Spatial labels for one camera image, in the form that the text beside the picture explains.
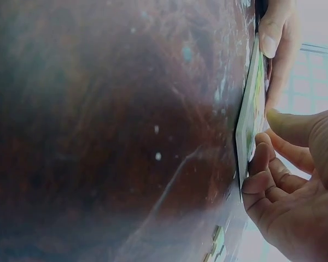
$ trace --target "finger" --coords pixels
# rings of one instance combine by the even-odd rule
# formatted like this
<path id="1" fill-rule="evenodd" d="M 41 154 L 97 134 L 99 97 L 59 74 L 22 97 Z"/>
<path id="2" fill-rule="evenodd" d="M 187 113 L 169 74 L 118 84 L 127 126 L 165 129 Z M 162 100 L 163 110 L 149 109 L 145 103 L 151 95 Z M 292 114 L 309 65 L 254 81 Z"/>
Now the finger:
<path id="1" fill-rule="evenodd" d="M 270 154 L 270 159 L 273 159 L 276 157 L 276 153 L 273 149 L 273 145 L 272 145 L 272 142 L 271 142 L 271 139 L 270 137 L 268 136 L 267 133 L 260 133 L 260 134 L 257 134 L 255 136 L 255 143 L 256 144 L 259 144 L 259 143 L 266 143 L 268 145 L 268 149 L 269 149 L 269 154 Z"/>
<path id="2" fill-rule="evenodd" d="M 278 158 L 271 160 L 268 164 L 268 168 L 270 169 L 276 186 L 289 194 L 307 183 L 306 179 L 292 175 L 288 168 L 286 168 Z"/>
<path id="3" fill-rule="evenodd" d="M 266 134 L 270 137 L 273 148 L 295 167 L 310 175 L 315 169 L 309 148 L 294 146 L 276 135 L 272 130 L 267 130 Z"/>
<path id="4" fill-rule="evenodd" d="M 248 177 L 244 180 L 242 187 L 245 211 L 256 225 L 259 225 L 262 215 L 272 205 L 270 200 L 265 197 L 268 179 L 265 172 L 263 171 L 255 176 Z"/>
<path id="5" fill-rule="evenodd" d="M 255 154 L 249 164 L 249 175 L 265 171 L 268 168 L 268 162 L 270 161 L 269 146 L 266 143 L 259 143 L 256 146 Z"/>
<path id="6" fill-rule="evenodd" d="M 295 116 L 270 110 L 267 119 L 279 137 L 293 145 L 309 147 L 318 174 L 328 189 L 328 111 Z"/>
<path id="7" fill-rule="evenodd" d="M 282 38 L 272 62 L 273 68 L 267 92 L 266 112 L 277 105 L 280 94 L 288 82 L 300 46 L 300 22 L 297 13 L 294 12 L 284 25 Z"/>
<path id="8" fill-rule="evenodd" d="M 266 14 L 260 21 L 260 49 L 265 56 L 273 58 L 280 39 L 283 26 L 294 9 L 294 0 L 270 0 Z"/>
<path id="9" fill-rule="evenodd" d="M 244 180 L 242 187 L 245 211 L 258 227 L 261 226 L 261 217 L 271 208 L 272 203 L 287 195 L 280 188 L 269 187 L 270 177 L 269 171 L 262 171 Z"/>

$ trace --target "white speck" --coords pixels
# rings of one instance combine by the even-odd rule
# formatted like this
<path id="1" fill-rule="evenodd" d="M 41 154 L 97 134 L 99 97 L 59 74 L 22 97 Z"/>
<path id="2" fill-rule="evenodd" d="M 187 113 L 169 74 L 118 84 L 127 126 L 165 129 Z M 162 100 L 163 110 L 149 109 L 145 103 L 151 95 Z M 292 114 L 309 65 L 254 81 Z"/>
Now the white speck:
<path id="1" fill-rule="evenodd" d="M 162 159 L 162 154 L 160 152 L 158 152 L 157 154 L 155 154 L 155 159 L 157 161 L 160 161 L 160 159 Z"/>

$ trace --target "glossy curved surface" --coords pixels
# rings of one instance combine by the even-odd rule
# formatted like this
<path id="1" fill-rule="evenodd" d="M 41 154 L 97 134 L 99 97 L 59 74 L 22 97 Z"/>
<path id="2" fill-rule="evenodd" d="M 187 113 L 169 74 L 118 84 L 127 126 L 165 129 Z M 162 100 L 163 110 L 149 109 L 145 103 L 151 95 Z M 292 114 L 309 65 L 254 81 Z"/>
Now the glossy curved surface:
<path id="1" fill-rule="evenodd" d="M 216 224 L 232 258 L 254 20 L 244 0 L 1 0 L 0 261 L 202 261 Z"/>

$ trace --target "card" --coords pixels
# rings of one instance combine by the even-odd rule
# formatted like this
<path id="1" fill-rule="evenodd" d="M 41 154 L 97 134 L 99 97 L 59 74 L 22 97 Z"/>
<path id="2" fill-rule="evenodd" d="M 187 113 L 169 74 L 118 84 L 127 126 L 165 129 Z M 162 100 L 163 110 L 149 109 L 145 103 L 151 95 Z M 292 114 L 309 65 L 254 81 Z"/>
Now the card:
<path id="1" fill-rule="evenodd" d="M 236 128 L 240 188 L 248 176 L 248 162 L 255 150 L 255 135 L 263 130 L 265 98 L 264 58 L 259 48 L 259 35 L 256 34 Z"/>

